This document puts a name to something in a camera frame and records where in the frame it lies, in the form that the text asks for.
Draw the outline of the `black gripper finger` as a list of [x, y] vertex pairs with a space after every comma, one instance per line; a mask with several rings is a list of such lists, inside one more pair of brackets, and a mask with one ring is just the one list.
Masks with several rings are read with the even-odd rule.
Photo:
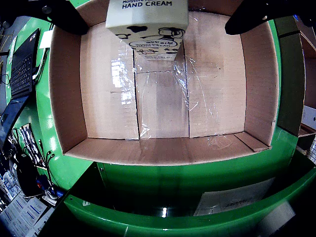
[[85, 35], [88, 25], [68, 0], [2, 0], [0, 24], [9, 28], [17, 17], [28, 16], [52, 23], [75, 35]]
[[244, 0], [225, 24], [228, 35], [246, 33], [272, 19], [297, 15], [307, 27], [316, 26], [314, 0]]

